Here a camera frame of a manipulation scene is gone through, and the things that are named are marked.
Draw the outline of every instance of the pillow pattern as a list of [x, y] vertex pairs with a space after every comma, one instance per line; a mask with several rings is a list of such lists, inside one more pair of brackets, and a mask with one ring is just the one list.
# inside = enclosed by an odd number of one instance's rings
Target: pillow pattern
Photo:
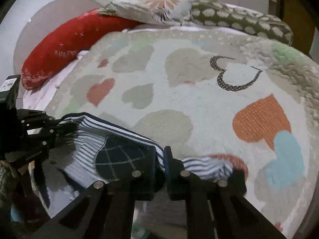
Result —
[[67, 21], [33, 49], [21, 70], [22, 85], [26, 90], [42, 85], [76, 58], [78, 52], [90, 49], [105, 34], [140, 24], [119, 17], [101, 16], [97, 11], [88, 11]]
[[223, 26], [290, 45], [292, 30], [279, 18], [231, 8], [219, 0], [111, 0], [99, 14], [148, 24]]

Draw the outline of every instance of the metal screw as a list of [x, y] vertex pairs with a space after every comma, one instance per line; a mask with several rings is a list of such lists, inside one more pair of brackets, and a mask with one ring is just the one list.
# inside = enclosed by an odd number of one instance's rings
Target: metal screw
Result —
[[137, 170], [136, 170], [136, 171], [133, 171], [133, 172], [132, 172], [132, 176], [133, 176], [133, 177], [140, 177], [141, 175], [142, 175], [141, 171], [137, 171]]
[[189, 171], [186, 171], [186, 170], [181, 171], [181, 176], [188, 177], [189, 175], [190, 175]]
[[93, 184], [94, 188], [100, 189], [104, 186], [104, 183], [102, 181], [97, 181]]
[[228, 182], [225, 180], [219, 180], [217, 183], [220, 187], [226, 187], [228, 185]]

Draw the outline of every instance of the white label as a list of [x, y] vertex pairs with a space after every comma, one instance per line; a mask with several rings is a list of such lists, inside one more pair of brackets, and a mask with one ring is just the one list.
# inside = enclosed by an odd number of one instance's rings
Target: white label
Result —
[[3, 85], [0, 88], [0, 92], [9, 91], [11, 87], [14, 85], [15, 81], [16, 81], [16, 78], [5, 80]]

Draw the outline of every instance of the red pillow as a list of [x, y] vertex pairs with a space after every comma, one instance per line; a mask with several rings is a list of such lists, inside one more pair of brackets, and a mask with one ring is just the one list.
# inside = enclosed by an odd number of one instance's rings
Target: red pillow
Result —
[[27, 90], [42, 85], [57, 74], [81, 50], [88, 50], [105, 34], [141, 24], [113, 16], [101, 16], [98, 9], [73, 18], [49, 33], [24, 61], [22, 85]]

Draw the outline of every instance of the striped fabric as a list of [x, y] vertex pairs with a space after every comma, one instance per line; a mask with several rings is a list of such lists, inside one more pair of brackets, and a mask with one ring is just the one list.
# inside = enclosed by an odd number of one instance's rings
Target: striped fabric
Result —
[[[55, 216], [96, 180], [119, 180], [139, 169], [141, 160], [156, 148], [157, 166], [164, 170], [163, 149], [155, 141], [101, 120], [88, 113], [65, 115], [61, 124], [74, 123], [77, 130], [61, 137], [49, 157], [36, 166], [36, 185], [50, 217]], [[186, 158], [187, 170], [203, 179], [227, 179], [230, 162], [219, 159]]]

